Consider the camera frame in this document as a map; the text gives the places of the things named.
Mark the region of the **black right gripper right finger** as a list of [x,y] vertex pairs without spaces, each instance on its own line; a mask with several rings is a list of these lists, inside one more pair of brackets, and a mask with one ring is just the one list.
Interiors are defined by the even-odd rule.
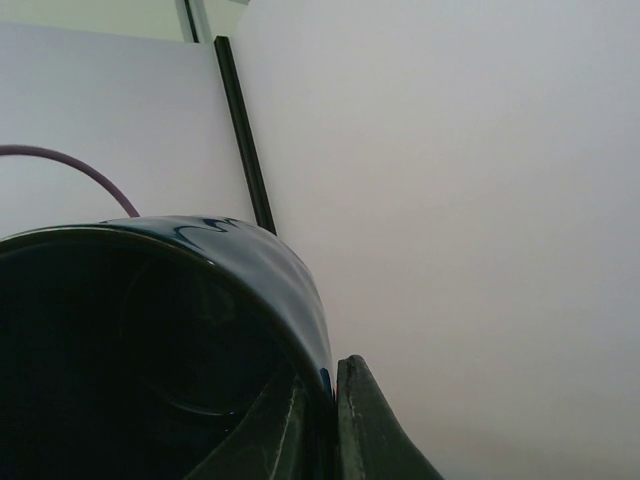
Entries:
[[401,427],[360,355],[338,362],[337,433],[342,479],[440,479]]

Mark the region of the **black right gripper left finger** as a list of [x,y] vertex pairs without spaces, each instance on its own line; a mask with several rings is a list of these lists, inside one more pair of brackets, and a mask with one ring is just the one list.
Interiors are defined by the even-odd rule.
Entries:
[[302,479],[307,473],[308,401],[297,374],[279,369],[235,430],[189,479]]

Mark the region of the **dark blue ceramic mug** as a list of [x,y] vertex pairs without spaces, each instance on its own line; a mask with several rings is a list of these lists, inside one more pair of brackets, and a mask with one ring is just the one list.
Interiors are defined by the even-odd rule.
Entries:
[[5,479],[185,478],[279,369],[308,401],[305,477],[326,477],[331,362],[309,269],[258,226],[146,217],[1,243]]

